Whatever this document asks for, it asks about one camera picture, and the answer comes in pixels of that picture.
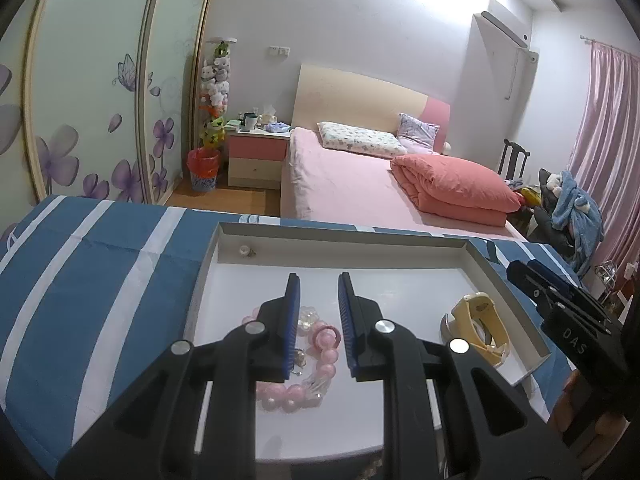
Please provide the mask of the right human hand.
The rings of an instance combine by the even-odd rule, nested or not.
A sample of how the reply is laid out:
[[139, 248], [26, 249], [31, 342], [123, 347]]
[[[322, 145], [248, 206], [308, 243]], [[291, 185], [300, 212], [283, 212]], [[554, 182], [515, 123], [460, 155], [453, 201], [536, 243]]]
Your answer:
[[591, 393], [582, 374], [573, 370], [547, 422], [561, 438], [576, 426], [575, 417], [585, 423], [582, 433], [570, 447], [585, 474], [604, 461], [628, 426], [623, 415], [602, 413], [597, 400], [591, 401]]

